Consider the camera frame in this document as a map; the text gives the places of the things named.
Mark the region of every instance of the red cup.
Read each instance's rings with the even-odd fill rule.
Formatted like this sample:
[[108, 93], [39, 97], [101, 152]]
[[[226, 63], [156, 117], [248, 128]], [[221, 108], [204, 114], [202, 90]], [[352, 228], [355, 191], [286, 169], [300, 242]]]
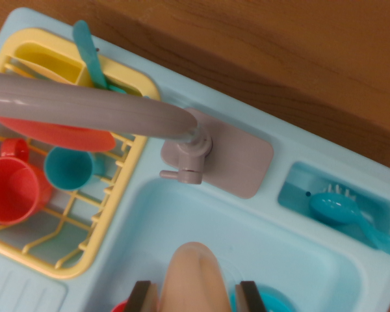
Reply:
[[0, 150], [0, 224], [16, 224], [37, 213], [49, 201], [52, 186], [44, 172], [27, 163], [29, 147], [8, 138]]
[[120, 303], [120, 304], [118, 304], [118, 305], [116, 305], [116, 306], [114, 307], [114, 309], [111, 310], [111, 312], [123, 312], [124, 309], [125, 309], [126, 303], [127, 303], [127, 300], [126, 300], [126, 301], [123, 301], [122, 303]]

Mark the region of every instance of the teal utensil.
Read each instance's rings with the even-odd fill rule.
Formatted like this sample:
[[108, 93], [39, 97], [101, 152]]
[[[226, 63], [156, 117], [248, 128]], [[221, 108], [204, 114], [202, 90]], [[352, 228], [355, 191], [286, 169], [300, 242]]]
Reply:
[[97, 49], [92, 41], [91, 32], [86, 21], [78, 21], [73, 26], [73, 41], [77, 45], [78, 52], [86, 64], [95, 88], [127, 93], [109, 84], [105, 79], [104, 73], [101, 70], [101, 64], [98, 60]]
[[339, 192], [325, 192], [313, 195], [309, 201], [312, 213], [326, 224], [357, 224], [364, 235], [380, 250], [390, 254], [390, 235], [378, 231], [367, 221], [358, 204], [346, 194]]
[[78, 190], [105, 173], [105, 161], [102, 155], [56, 147], [47, 154], [44, 171], [57, 189]]

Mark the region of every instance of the plastic spoon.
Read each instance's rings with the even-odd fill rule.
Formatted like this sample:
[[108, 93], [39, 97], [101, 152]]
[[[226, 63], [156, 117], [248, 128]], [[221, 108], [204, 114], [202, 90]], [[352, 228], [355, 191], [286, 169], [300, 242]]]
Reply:
[[353, 199], [344, 194], [320, 193], [311, 197], [309, 206], [324, 222], [329, 220], [340, 224], [357, 224], [377, 248], [390, 254], [390, 235], [372, 226]]
[[94, 87], [126, 93], [126, 91], [109, 84], [105, 79], [104, 73], [101, 70], [101, 64], [99, 63], [97, 49], [92, 41], [91, 32], [86, 21], [81, 20], [75, 23], [73, 26], [73, 40], [77, 45], [82, 60], [86, 64]]

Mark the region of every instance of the wooden table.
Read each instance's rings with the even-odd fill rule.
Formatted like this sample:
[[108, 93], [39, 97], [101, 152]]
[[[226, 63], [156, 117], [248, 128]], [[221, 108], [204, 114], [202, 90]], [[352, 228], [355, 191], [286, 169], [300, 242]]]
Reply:
[[0, 0], [94, 35], [390, 167], [390, 1]]

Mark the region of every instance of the sink compartment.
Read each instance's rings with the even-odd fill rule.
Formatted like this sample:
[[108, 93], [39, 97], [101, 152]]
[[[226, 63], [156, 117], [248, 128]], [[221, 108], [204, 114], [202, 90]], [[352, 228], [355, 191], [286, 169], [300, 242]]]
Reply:
[[[343, 190], [349, 189], [350, 194], [355, 196], [355, 201], [361, 209], [364, 217], [370, 221], [377, 229], [384, 233], [390, 233], [390, 201], [363, 190], [356, 185], [334, 177], [330, 174], [317, 170], [302, 162], [293, 164], [289, 175], [279, 193], [278, 201], [280, 205], [293, 210], [301, 215], [315, 219], [309, 208], [311, 196], [323, 192], [331, 184], [333, 187], [339, 185]], [[374, 247], [364, 236], [359, 226], [349, 225], [329, 225], [332, 228], [357, 239], [364, 244]]]
[[352, 311], [361, 292], [361, 276], [347, 258], [193, 185], [148, 183], [123, 228], [86, 311], [110, 311], [137, 280], [161, 287], [172, 254], [190, 241], [214, 252], [229, 292], [254, 280], [283, 293], [298, 312]]

